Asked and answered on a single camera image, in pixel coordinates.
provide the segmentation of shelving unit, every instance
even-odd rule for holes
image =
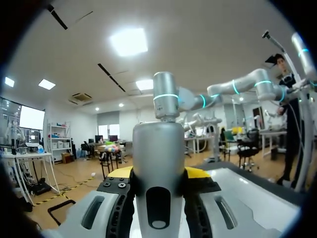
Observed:
[[[73,154],[72,147],[71,147],[71,135],[70,135],[70,122],[65,122],[66,126],[56,125],[56,123],[48,123],[48,146],[49,150],[52,153],[52,162],[55,164],[55,162],[61,161],[61,156],[57,156],[58,153],[56,152],[54,154],[54,151],[60,151],[63,150],[65,152],[69,152],[70,154]],[[62,137],[58,138],[52,138],[52,134],[58,133]],[[53,148],[53,143],[58,143],[59,141],[68,142],[69,147],[67,148]]]

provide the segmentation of window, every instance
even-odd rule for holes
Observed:
[[[120,138],[119,124],[109,125],[109,135],[117,135]]]
[[[102,135],[104,140],[108,140],[109,135],[117,135],[120,138],[119,124],[99,125],[98,135]]]
[[[108,139],[108,125],[99,125],[98,135],[102,135],[104,140],[107,140]]]

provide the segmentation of cardboard box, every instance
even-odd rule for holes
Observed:
[[[68,164],[73,161],[72,156],[69,153],[62,153],[61,159],[63,161],[63,164]]]

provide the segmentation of glass wall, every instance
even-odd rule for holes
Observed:
[[[11,145],[12,139],[19,145],[39,143],[40,131],[19,128],[21,106],[0,97],[0,145]]]

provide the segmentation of trash bin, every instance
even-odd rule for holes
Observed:
[[[277,148],[273,148],[271,149],[271,160],[277,160],[277,153],[278,153],[278,150]]]

